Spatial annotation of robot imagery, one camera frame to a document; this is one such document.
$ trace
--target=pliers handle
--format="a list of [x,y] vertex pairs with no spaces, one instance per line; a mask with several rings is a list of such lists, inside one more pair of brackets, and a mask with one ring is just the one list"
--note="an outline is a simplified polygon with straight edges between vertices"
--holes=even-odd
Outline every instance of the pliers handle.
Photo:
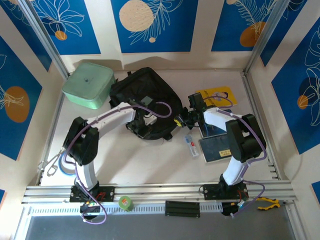
[[272,203],[272,205],[267,206],[267,207],[259,206],[258,210],[266,211],[266,210],[273,209],[273,208],[280,208],[280,204],[279,204],[279,200],[278,199],[270,199],[270,198],[267,198],[267,197],[258,197],[256,200],[257,201],[266,201],[268,203]]

